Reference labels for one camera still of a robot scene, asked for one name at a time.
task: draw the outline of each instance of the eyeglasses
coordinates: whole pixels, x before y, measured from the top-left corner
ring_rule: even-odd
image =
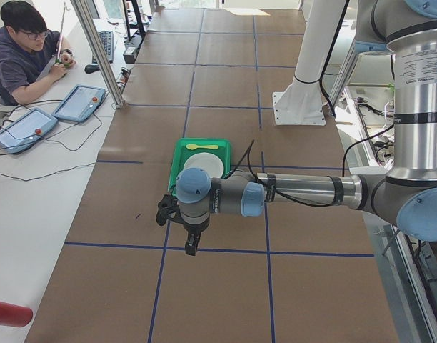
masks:
[[[47,34],[48,34],[47,31],[41,32],[40,34],[33,34],[31,32],[25,32],[25,31],[22,31],[22,30],[20,30],[20,31],[23,32],[25,35],[27,35],[28,39],[30,39],[32,41],[36,41],[38,38],[44,39],[44,38],[47,37]]]

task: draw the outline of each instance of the green tray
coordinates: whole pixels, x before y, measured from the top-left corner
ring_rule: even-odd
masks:
[[[203,149],[197,148],[189,150],[186,148],[187,144],[196,145],[218,145],[218,149]],[[222,177],[229,173],[231,163],[231,144],[228,139],[220,138],[180,138],[176,143],[174,149],[173,164],[171,167],[171,174],[169,175],[168,189],[171,189],[176,184],[176,177],[184,169],[185,161],[194,154],[200,152],[208,152],[216,155],[223,163]]]

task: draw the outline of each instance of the dark blue shirt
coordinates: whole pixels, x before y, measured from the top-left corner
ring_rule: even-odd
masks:
[[[30,54],[9,36],[6,27],[0,28],[0,98],[4,105],[17,104],[12,92],[36,81],[55,54],[59,38],[59,32],[49,30],[43,49]]]

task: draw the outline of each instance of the white desk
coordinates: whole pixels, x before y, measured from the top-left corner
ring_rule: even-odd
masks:
[[[125,66],[121,53],[124,39],[118,35],[115,38],[119,45],[112,67],[117,76]],[[91,63],[91,51],[79,24],[68,40],[73,46],[77,65],[40,100],[63,99],[76,84],[105,88],[100,72],[84,73],[85,65]],[[40,108],[49,112],[57,105]],[[18,155],[0,156],[0,172],[29,179],[95,162],[114,111],[108,96],[96,112],[102,127],[80,150],[71,152],[60,144],[40,141]],[[20,111],[14,118],[24,113],[26,111]],[[98,125],[98,119],[91,116],[53,139],[74,149]],[[61,122],[48,136],[68,126],[71,124]],[[0,301],[28,306],[36,313],[92,169],[89,166],[31,182],[0,176]],[[0,343],[22,343],[30,327],[31,324],[24,328],[0,326]]]

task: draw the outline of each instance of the warning label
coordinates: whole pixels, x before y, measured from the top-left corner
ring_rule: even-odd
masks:
[[[397,56],[396,66],[396,88],[437,83],[437,49]]]

